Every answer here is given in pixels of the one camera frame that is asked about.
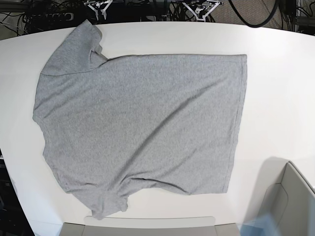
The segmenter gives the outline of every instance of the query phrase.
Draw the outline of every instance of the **white table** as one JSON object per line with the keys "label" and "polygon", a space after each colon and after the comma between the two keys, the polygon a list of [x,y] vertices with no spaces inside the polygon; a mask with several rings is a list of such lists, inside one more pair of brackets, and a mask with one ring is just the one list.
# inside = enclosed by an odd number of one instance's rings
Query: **white table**
{"label": "white table", "polygon": [[[216,224],[254,219],[266,189],[293,160],[315,186],[315,37],[246,26],[154,22],[102,25],[107,58],[132,54],[248,55],[248,85],[227,194],[181,196],[144,189],[111,217],[213,216]],[[63,222],[108,225],[58,186],[32,120],[35,89],[49,56],[72,29],[0,41],[0,148],[33,230],[58,235]]]}

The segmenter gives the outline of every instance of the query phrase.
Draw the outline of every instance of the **gray fabric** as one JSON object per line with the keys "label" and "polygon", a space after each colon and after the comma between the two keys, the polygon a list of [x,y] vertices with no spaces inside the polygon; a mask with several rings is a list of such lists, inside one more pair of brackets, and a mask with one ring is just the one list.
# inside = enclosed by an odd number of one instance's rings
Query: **gray fabric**
{"label": "gray fabric", "polygon": [[58,183],[101,219],[142,188],[225,193],[244,104],[246,56],[107,60],[85,21],[40,75],[33,119]]}

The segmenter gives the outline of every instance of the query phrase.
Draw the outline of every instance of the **floor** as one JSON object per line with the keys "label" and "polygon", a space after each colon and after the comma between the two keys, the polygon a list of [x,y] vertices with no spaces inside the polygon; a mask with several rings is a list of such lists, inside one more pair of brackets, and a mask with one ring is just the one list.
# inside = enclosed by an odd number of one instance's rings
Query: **floor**
{"label": "floor", "polygon": [[[218,23],[228,23],[228,24],[243,24],[243,22],[237,17],[237,15],[234,13],[231,5],[229,4],[228,0],[221,0],[224,5],[218,6],[212,13],[212,16]],[[240,12],[240,14],[243,16],[243,18],[248,21],[251,24],[259,24],[263,22],[270,14],[270,11],[273,8],[275,0],[234,0],[234,5]],[[301,4],[302,6],[306,6],[306,9],[308,8],[308,5],[312,0],[302,0],[304,4]],[[13,17],[8,17],[5,20],[5,23],[8,27],[18,30],[19,34],[23,34],[23,26],[22,22],[19,23],[18,29],[17,26],[17,20],[19,13],[13,13],[12,15],[15,15]],[[5,15],[0,14],[0,21],[4,19]],[[266,24],[265,27],[268,28],[274,28],[274,29],[281,29],[282,27],[282,21],[281,21],[281,15],[279,10],[277,10],[275,16],[273,19]],[[8,30],[3,25],[0,25],[0,40],[16,37],[17,34],[11,30]]]}

